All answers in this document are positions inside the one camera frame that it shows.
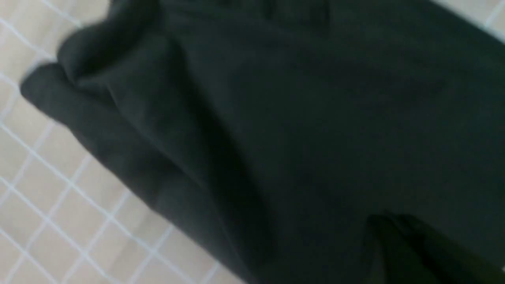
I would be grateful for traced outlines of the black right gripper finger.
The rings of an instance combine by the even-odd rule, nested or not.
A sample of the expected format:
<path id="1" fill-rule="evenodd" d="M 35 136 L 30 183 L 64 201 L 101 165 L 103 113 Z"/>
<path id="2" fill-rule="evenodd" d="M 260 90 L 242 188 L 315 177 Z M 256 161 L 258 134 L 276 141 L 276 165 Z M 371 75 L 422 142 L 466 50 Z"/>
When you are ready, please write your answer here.
<path id="1" fill-rule="evenodd" d="M 503 284 L 503 270 L 412 215 L 367 218 L 366 284 Z"/>

